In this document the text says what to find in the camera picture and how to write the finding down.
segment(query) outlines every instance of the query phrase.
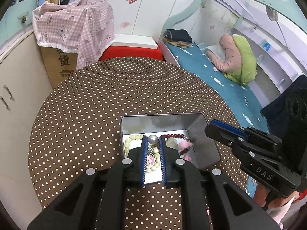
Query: cardboard box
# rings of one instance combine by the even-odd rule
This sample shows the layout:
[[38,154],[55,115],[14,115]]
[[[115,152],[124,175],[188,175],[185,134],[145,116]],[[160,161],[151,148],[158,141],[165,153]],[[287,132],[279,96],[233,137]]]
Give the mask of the cardboard box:
[[76,72],[77,53],[63,53],[52,47],[40,47],[52,88]]

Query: pink gingham fabric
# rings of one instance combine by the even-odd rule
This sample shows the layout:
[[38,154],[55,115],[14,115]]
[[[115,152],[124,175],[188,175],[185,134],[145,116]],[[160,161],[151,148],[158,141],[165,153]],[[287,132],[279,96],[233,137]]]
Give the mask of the pink gingham fabric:
[[113,9],[105,0],[44,2],[33,11],[38,45],[78,53],[77,70],[98,61],[114,42]]

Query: round table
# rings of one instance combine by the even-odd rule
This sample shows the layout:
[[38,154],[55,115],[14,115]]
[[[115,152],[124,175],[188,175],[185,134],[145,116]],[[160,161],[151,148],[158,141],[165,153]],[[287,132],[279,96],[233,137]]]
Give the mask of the round table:
[[[33,124],[29,171],[41,205],[88,167],[106,169],[123,158],[121,116],[187,112],[239,126],[215,90],[167,62],[113,58],[79,70],[53,90]],[[248,176],[239,160],[228,146],[216,144],[221,162],[213,167],[245,190]],[[127,189],[125,229],[181,229],[180,197],[180,189],[162,184]]]

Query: red cloth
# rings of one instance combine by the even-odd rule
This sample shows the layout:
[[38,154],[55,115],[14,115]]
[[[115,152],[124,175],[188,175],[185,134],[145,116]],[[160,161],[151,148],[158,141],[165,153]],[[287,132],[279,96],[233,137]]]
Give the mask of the red cloth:
[[307,195],[307,189],[304,191],[304,193],[300,193],[300,197],[297,198],[294,202],[304,199],[306,195]]
[[157,60],[163,60],[163,55],[158,47],[157,49],[144,47],[108,47],[99,60],[106,60],[115,57],[148,57]]

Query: cabinet handle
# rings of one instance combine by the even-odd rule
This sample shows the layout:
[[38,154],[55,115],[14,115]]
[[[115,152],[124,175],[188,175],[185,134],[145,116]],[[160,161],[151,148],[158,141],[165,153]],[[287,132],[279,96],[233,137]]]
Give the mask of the cabinet handle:
[[6,85],[4,85],[3,87],[4,87],[5,90],[7,90],[7,92],[8,92],[9,95],[11,96],[10,99],[13,100],[13,95],[12,95],[11,91],[9,90],[9,88],[8,88]]
[[9,105],[5,102],[5,100],[0,96],[0,99],[2,100],[2,102],[5,104],[5,106],[7,107],[7,109],[9,110]]

